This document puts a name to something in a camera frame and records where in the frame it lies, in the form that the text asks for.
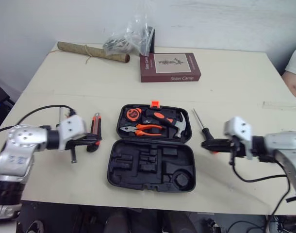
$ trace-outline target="orange pliers handle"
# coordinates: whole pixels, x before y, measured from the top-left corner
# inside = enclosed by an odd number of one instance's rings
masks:
[[[161,136],[162,135],[161,133],[146,133],[146,132],[144,132],[142,130],[149,130],[149,129],[152,129],[152,128],[159,129],[159,130],[163,129],[163,127],[160,126],[160,125],[141,125],[141,124],[137,124],[136,128],[137,128],[137,130],[135,131],[135,134],[137,136],[143,136],[143,135],[146,135],[146,136]]]

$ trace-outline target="person's arm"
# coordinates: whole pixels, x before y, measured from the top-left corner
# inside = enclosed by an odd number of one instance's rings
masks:
[[[290,92],[296,97],[296,74],[285,71],[282,78]]]

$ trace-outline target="clear plastic bag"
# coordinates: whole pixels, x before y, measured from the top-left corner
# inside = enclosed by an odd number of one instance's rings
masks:
[[[148,56],[154,33],[150,15],[150,0],[138,0],[134,16],[129,20],[127,27],[113,33],[104,43],[106,55],[129,53],[133,48],[143,56]]]
[[[129,21],[124,38],[143,56],[148,56],[154,32],[148,0],[138,1],[136,14]]]

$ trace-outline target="tool case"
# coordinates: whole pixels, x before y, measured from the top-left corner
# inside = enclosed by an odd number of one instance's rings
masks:
[[[158,104],[128,104],[121,109],[116,131],[122,139],[112,147],[107,171],[110,184],[159,192],[195,188],[193,151],[184,145],[192,136],[187,111]]]

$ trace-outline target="robotic arm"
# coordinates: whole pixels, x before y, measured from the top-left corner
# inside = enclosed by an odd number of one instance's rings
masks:
[[[0,153],[0,220],[18,217],[21,196],[34,164],[34,152],[71,150],[71,162],[76,163],[75,147],[99,140],[100,136],[86,133],[85,123],[78,115],[61,121],[57,130],[51,130],[50,126],[12,127]]]
[[[204,141],[202,147],[211,151],[230,152],[230,165],[236,157],[260,162],[280,162],[290,183],[296,191],[296,132],[284,131],[266,136],[252,136],[251,126],[240,117],[234,117],[225,123],[224,134],[229,139],[211,139]]]

